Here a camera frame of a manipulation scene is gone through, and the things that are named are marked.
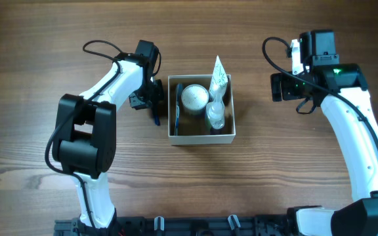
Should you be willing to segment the blue disposable razor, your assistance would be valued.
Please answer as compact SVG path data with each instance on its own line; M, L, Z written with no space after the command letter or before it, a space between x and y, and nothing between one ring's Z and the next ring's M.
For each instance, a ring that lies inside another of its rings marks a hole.
M160 123L160 120L159 120L158 104L154 104L152 106L152 115L153 115L155 125L160 126L161 123Z

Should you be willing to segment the blue white toothbrush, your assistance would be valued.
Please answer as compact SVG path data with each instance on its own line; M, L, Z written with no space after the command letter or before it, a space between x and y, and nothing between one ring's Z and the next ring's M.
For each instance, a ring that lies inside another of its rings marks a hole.
M183 84L179 83L176 87L176 109L175 109L175 129L174 129L174 135L178 136L179 135L179 117L180 117L180 100L181 100L181 95L183 91Z

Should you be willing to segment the cotton swab tub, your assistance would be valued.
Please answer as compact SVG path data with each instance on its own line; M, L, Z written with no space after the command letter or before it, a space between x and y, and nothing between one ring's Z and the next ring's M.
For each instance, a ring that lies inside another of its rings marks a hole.
M209 93L201 85L188 85L181 94L181 100L186 113L200 115L209 102Z

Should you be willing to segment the white bamboo print tube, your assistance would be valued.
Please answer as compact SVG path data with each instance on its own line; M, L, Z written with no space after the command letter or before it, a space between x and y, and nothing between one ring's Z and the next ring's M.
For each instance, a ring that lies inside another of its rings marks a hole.
M228 77L219 56L216 57L211 82L209 86L209 98L215 99L216 95L224 96L228 85Z

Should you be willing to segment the clear bottle with cap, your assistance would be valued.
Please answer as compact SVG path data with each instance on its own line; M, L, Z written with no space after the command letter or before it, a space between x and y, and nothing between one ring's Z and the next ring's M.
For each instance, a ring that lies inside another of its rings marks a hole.
M222 96L216 94L211 102L206 105L205 124L210 135L221 134L225 125L225 106Z

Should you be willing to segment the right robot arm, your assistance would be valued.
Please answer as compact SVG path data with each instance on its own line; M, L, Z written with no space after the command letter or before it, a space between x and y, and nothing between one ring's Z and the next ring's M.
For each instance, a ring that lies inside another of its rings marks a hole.
M352 202L339 210L297 206L287 211L291 235L378 235L378 124L368 83L357 64L342 64L329 29L307 31L285 44L290 71L270 77L272 99L320 108L343 154Z

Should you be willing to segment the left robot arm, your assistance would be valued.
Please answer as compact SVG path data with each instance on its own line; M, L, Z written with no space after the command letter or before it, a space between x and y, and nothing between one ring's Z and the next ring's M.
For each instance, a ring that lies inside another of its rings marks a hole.
M57 220L55 235L125 235L110 199L107 171L116 155L116 115L125 101L135 110L150 109L160 124L158 104L163 85L155 76L161 53L141 40L134 53L109 57L112 67L92 88L65 94L58 103L56 124L45 149L47 166L74 181L81 214Z

